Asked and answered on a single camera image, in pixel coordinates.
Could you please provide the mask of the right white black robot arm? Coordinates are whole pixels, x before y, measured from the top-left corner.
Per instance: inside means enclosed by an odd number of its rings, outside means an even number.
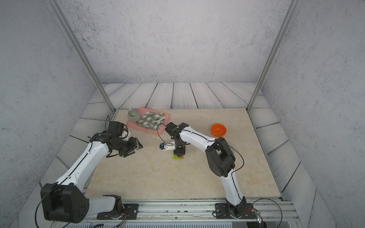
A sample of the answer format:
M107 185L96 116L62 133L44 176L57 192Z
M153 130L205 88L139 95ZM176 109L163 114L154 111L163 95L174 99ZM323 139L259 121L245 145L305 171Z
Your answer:
M221 179L229 212L237 218L247 201L239 188L235 173L236 158L227 141L222 137L214 139L199 133L186 123L176 125L170 122L165 131L175 142L175 155L184 155L186 144L191 144L205 153L210 170Z

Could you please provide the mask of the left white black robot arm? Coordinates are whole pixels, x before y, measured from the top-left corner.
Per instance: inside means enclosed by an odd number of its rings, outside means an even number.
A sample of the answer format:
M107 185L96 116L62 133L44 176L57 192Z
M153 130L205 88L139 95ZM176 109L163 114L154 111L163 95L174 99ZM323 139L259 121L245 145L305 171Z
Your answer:
M117 195L88 199L83 194L86 181L99 162L114 150L127 157L142 149L136 137L122 138L117 133L104 131L90 139L85 151L54 183L45 184L41 191L41 201L45 220L79 223L85 217L107 214L111 219L124 219L126 210Z

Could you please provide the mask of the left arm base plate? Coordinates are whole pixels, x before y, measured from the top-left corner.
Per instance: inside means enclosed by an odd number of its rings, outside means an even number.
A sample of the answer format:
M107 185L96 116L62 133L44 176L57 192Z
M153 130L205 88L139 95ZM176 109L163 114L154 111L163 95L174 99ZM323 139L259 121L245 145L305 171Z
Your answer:
M97 215L98 220L136 220L139 204L123 203L120 207L114 208L110 212L103 212Z

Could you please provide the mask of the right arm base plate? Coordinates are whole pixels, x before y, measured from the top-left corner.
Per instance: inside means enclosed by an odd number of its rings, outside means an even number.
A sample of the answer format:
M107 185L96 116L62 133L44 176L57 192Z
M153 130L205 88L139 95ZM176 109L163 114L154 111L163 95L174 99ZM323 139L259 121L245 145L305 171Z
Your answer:
M229 203L216 203L213 216L217 219L256 219L252 203L233 206Z

